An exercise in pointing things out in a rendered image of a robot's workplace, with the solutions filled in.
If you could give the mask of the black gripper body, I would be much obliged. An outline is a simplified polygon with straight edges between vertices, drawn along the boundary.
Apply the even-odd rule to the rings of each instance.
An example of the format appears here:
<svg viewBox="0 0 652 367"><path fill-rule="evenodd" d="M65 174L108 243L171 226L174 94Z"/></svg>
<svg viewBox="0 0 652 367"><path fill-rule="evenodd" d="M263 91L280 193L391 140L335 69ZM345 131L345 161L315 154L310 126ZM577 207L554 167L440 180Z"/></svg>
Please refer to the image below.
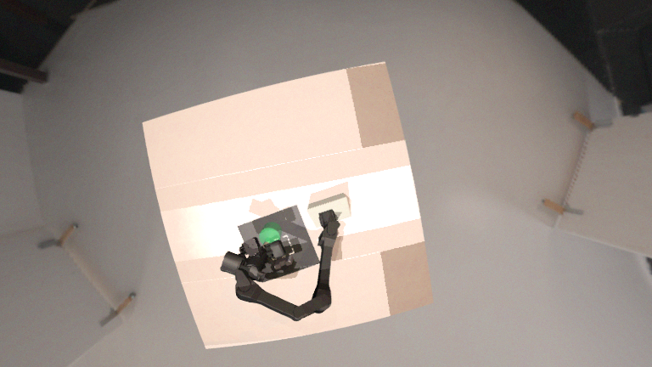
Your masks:
<svg viewBox="0 0 652 367"><path fill-rule="evenodd" d="M264 251L262 254L255 254L252 256L253 258L258 258L260 261L262 261L263 264L263 269L266 268L265 263L269 263L268 257L271 257L272 254L275 256L276 259L283 257L286 253L286 250L284 249L284 246L281 242L281 240L276 240L274 242L271 242L270 246L266 246L264 248ZM244 257L243 260L245 260L245 264L252 258L252 257L246 257L245 254L240 253L240 256Z"/></svg>

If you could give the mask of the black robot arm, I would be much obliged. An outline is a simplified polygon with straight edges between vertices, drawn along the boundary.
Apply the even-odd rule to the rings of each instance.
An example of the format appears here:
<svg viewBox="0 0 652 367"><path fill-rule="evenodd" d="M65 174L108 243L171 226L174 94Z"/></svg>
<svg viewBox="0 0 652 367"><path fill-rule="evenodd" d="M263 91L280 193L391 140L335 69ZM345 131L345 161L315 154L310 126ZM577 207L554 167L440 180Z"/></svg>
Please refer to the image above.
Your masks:
<svg viewBox="0 0 652 367"><path fill-rule="evenodd" d="M320 212L319 222L323 231L318 236L317 246L321 247L321 256L318 268L318 283L312 294L312 299L300 306L285 301L278 296L264 291L254 280L263 282L266 273L262 272L263 264L255 254L262 254L261 247L256 237L246 240L239 247L239 253L252 257L246 264L244 257L227 251L222 261L220 270L235 276L236 297L245 302L253 302L271 309L294 321L300 321L313 313L322 313L331 307L332 292L329 286L332 251L341 224L336 221L334 211ZM246 265L246 266L245 266Z"/></svg>

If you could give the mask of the green glass bottle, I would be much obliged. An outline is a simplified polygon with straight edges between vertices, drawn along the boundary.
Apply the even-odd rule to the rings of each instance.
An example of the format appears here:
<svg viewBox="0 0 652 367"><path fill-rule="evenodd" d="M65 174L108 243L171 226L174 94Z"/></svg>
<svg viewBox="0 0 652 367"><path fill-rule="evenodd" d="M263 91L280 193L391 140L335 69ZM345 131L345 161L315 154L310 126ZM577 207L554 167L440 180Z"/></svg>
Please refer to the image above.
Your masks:
<svg viewBox="0 0 652 367"><path fill-rule="evenodd" d="M259 235L260 242L265 245L276 240L280 240L282 235L281 233L282 229L277 223L266 223Z"/></svg>

